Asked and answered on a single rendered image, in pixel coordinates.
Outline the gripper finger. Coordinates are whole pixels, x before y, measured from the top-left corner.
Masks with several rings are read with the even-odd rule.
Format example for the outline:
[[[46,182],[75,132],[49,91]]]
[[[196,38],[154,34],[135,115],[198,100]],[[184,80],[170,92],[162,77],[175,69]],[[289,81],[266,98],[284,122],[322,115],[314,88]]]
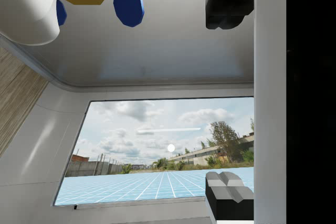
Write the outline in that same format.
[[[254,10],[254,0],[206,0],[205,26],[207,29],[233,29]]]
[[[208,172],[205,203],[211,220],[254,220],[254,193],[232,172]]]

